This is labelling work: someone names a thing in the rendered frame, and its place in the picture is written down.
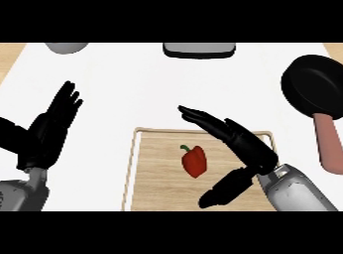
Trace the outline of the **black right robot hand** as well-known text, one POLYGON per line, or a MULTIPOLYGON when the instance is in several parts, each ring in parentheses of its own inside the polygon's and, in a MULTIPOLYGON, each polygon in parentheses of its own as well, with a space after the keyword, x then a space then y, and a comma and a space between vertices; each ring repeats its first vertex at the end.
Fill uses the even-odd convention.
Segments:
POLYGON ((256 175, 268 175, 275 169, 278 156, 256 134, 232 119, 217 119, 206 111, 179 106, 182 118, 195 123, 229 147, 245 164, 232 170, 200 197, 198 205, 207 208, 226 205, 253 185, 256 175))

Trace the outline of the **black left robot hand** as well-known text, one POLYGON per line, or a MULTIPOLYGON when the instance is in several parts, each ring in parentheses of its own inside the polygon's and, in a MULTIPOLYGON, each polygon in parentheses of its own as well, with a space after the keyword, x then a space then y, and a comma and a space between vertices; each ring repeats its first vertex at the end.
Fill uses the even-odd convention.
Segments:
POLYGON ((67 81, 28 129, 0 117, 0 148, 18 155, 18 170, 46 170, 57 163, 82 105, 76 85, 67 81))

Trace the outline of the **red bell pepper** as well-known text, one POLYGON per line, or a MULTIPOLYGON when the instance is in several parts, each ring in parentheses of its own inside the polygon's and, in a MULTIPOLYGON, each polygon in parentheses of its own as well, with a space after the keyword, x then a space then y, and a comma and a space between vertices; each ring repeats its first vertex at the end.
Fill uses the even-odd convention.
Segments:
POLYGON ((189 148, 186 145, 181 146, 185 151, 182 157, 182 166, 192 178, 198 178, 207 172, 207 157, 206 152, 200 146, 189 148))

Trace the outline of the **pale wooden tray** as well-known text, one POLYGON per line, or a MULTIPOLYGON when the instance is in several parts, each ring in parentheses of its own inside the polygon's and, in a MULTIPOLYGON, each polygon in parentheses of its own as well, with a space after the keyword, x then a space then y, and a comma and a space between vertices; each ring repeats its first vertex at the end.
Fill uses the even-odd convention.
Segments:
POLYGON ((201 211, 198 200, 232 169, 244 164, 226 145, 204 131, 136 128, 133 131, 123 211, 201 211), (182 166, 186 150, 200 146, 207 172, 194 179, 182 166))

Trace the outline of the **grey rounded bowl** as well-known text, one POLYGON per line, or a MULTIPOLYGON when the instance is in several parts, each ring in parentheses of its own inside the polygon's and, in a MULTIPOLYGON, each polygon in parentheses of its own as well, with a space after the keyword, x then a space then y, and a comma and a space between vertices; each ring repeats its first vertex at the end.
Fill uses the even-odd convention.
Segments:
POLYGON ((77 53, 88 46, 88 43, 46 43, 46 46, 54 53, 68 55, 77 53))

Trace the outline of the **grey appliance with black base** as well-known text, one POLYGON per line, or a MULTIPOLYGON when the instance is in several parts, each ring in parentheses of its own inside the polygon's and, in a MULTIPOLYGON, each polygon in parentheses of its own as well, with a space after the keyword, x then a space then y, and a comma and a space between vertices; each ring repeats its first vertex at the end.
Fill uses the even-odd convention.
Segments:
POLYGON ((237 50, 235 43, 164 43, 163 52, 170 58, 179 59, 225 59, 237 50))

